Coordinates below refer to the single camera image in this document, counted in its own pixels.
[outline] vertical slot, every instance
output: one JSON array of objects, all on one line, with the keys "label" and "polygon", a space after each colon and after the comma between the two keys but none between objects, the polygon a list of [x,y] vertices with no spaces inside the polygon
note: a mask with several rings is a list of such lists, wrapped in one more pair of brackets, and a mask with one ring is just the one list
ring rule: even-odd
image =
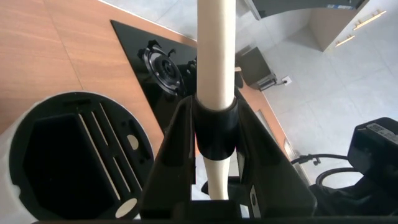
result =
[{"label": "vertical slot", "polygon": [[94,112],[91,112],[91,115],[93,115],[93,117],[94,117],[95,123],[97,124],[97,127],[98,127],[99,131],[101,132],[101,135],[102,135],[102,138],[105,141],[105,144],[108,145],[108,142],[107,142],[107,140],[105,138],[104,133],[102,132],[102,128],[101,128],[100,124],[98,123],[97,117],[95,116]]},{"label": "vertical slot", "polygon": [[116,135],[116,133],[114,132],[114,129],[113,129],[113,127],[112,127],[112,124],[111,124],[111,122],[110,122],[110,120],[109,120],[109,118],[108,118],[108,115],[106,114],[106,112],[105,112],[105,110],[104,110],[102,104],[100,103],[99,105],[100,105],[100,107],[101,107],[101,109],[102,109],[102,112],[103,112],[104,115],[105,115],[106,120],[108,121],[109,127],[111,128],[112,133],[113,133],[113,135],[114,135],[116,141],[118,142],[118,145],[119,145],[119,147],[120,147],[120,150],[121,150],[121,152],[123,153],[123,156],[124,156],[124,158],[125,158],[125,160],[126,160],[128,166],[129,166],[129,168],[130,168],[130,170],[131,170],[131,172],[132,172],[134,178],[136,179],[136,182],[137,182],[137,184],[138,184],[138,187],[142,190],[142,187],[141,187],[141,185],[140,185],[140,182],[139,182],[138,179],[137,179],[136,173],[134,173],[134,171],[133,171],[133,169],[132,169],[132,166],[131,166],[131,164],[130,164],[130,162],[129,162],[127,156],[126,156],[126,153],[124,152],[124,151],[125,151],[125,148],[123,148],[122,145],[120,144],[119,138],[118,138],[118,136]]},{"label": "vertical slot", "polygon": [[116,164],[116,167],[118,168],[118,171],[119,171],[120,175],[122,176],[124,184],[126,184],[127,189],[129,190],[129,192],[131,192],[130,191],[130,186],[127,184],[126,179],[124,178],[124,174],[123,174],[122,170],[120,169],[118,162],[116,161],[115,158],[113,158],[113,161]]},{"label": "vertical slot", "polygon": [[104,171],[105,171],[105,174],[106,174],[106,176],[107,176],[107,178],[108,178],[108,180],[109,180],[109,183],[111,183],[111,186],[112,186],[112,188],[113,188],[113,191],[114,191],[116,197],[118,198],[118,200],[120,200],[120,195],[119,195],[118,191],[116,190],[116,187],[115,187],[115,185],[114,185],[114,183],[113,183],[113,181],[112,181],[112,179],[111,179],[111,176],[110,176],[109,173],[108,173],[108,170],[105,168],[105,164],[104,164],[104,162],[103,162],[103,160],[102,160],[102,158],[101,158],[101,156],[100,156],[100,153],[99,153],[98,150],[97,150],[97,147],[96,147],[96,145],[95,145],[95,143],[94,143],[94,141],[93,141],[93,138],[91,137],[91,134],[90,134],[90,132],[89,132],[89,130],[88,130],[88,128],[87,128],[87,125],[86,125],[86,123],[85,123],[83,117],[81,116],[81,114],[79,114],[79,118],[80,118],[81,122],[83,123],[83,126],[85,127],[86,133],[87,133],[87,135],[88,135],[88,137],[89,137],[89,139],[90,139],[91,144],[92,144],[93,147],[94,147],[95,153],[97,154],[99,161],[101,162],[101,165],[102,165],[102,167],[103,167],[103,169],[104,169]]}]

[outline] gas stove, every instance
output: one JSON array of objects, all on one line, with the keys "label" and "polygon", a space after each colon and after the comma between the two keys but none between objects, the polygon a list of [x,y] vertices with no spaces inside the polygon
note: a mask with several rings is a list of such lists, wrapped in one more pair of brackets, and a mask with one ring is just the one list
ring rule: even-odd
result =
[{"label": "gas stove", "polygon": [[[111,23],[165,133],[179,101],[197,91],[197,50],[117,21]],[[235,94],[242,98],[238,90]]]}]

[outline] white pole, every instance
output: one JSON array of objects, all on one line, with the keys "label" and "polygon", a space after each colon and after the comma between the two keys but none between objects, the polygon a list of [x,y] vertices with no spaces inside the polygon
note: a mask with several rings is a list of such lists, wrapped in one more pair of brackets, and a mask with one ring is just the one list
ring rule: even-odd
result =
[{"label": "white pole", "polygon": [[[234,100],[235,17],[236,0],[198,0],[197,97],[215,111]],[[203,159],[210,198],[227,200],[229,158]]]}]

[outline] black stand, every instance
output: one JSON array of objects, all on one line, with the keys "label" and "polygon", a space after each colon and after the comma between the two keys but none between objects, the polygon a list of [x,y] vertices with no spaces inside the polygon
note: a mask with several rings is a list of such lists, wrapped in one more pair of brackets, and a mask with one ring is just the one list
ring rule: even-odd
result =
[{"label": "black stand", "polygon": [[[233,152],[231,148],[236,147],[240,184],[251,217],[313,215],[315,197],[245,101],[235,100],[228,109],[229,115],[224,114],[223,118],[212,116],[211,111],[203,111],[198,105],[189,96],[174,113],[143,190],[142,219],[240,218],[239,204],[234,200],[191,201],[191,185],[195,184],[195,132],[199,150],[210,159],[228,157]],[[214,124],[212,130],[209,121]]]}]

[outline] power cord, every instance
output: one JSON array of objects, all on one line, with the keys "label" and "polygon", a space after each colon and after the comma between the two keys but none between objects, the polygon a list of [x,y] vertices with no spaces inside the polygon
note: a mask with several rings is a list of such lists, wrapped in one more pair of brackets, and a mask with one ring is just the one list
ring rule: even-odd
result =
[{"label": "power cord", "polygon": [[315,184],[317,184],[320,187],[323,187],[322,182],[326,177],[328,177],[332,174],[338,174],[341,172],[358,172],[358,171],[354,167],[344,167],[344,168],[336,168],[336,169],[326,170],[317,177]]},{"label": "power cord", "polygon": [[292,165],[299,163],[299,164],[303,164],[306,163],[312,159],[316,159],[316,161],[313,162],[314,165],[318,165],[319,163],[321,163],[321,160],[319,160],[319,158],[332,158],[332,159],[344,159],[344,160],[348,160],[347,156],[341,156],[341,155],[334,155],[334,154],[308,154],[306,156],[299,156],[298,158],[292,160],[290,163],[292,163]]},{"label": "power cord", "polygon": [[275,83],[275,85],[285,85],[286,83],[287,83],[287,81],[284,80],[284,81],[282,81],[282,82],[280,82],[280,83]]}]

